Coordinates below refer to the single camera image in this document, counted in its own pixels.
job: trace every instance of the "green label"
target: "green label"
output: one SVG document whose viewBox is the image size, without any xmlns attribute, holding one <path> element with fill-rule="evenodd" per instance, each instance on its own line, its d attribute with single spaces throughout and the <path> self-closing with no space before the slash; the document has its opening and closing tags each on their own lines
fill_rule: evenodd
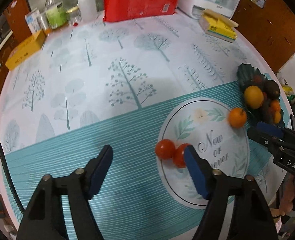
<svg viewBox="0 0 295 240">
<path fill-rule="evenodd" d="M 66 11 L 62 3 L 53 5 L 45 13 L 51 29 L 56 29 L 67 22 Z"/>
</svg>

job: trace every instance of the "flower illustration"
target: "flower illustration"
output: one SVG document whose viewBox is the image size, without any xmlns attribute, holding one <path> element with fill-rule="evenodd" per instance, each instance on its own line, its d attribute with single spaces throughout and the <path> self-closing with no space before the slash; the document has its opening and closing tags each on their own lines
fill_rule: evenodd
<svg viewBox="0 0 295 240">
<path fill-rule="evenodd" d="M 199 124 L 203 124 L 209 120 L 208 113 L 201 108 L 194 110 L 194 120 Z"/>
</svg>

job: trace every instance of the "gold lid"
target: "gold lid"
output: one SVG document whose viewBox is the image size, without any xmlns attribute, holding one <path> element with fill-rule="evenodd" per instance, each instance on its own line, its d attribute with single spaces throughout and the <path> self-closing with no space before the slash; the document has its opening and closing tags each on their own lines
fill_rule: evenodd
<svg viewBox="0 0 295 240">
<path fill-rule="evenodd" d="M 74 11 L 76 11 L 78 9 L 79 9 L 78 6 L 74 6 L 74 7 L 70 8 L 70 9 L 66 10 L 66 13 L 71 13 L 71 12 L 74 12 Z"/>
</svg>

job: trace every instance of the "yellow box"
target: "yellow box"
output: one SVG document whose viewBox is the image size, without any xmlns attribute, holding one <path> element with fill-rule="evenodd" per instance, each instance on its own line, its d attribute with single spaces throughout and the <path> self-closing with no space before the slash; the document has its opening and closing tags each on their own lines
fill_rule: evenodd
<svg viewBox="0 0 295 240">
<path fill-rule="evenodd" d="M 204 10 L 204 13 L 199 20 L 199 24 L 205 33 L 209 35 L 229 42 L 234 42 L 237 38 L 237 34 L 233 27 L 237 27 L 238 24 L 209 9 Z"/>
<path fill-rule="evenodd" d="M 9 70 L 15 69 L 24 60 L 40 50 L 45 42 L 46 36 L 43 30 L 31 35 L 26 40 L 17 45 L 9 55 L 5 65 Z"/>
</svg>

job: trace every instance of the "plastic bottle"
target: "plastic bottle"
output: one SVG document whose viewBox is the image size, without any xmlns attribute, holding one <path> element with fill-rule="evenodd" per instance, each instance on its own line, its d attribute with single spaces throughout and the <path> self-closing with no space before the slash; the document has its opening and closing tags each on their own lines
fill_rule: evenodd
<svg viewBox="0 0 295 240">
<path fill-rule="evenodd" d="M 44 11 L 52 30 L 67 23 L 66 10 L 61 0 L 46 0 Z"/>
<path fill-rule="evenodd" d="M 90 22 L 97 19 L 98 14 L 95 0 L 78 0 L 78 2 L 82 21 Z"/>
</svg>

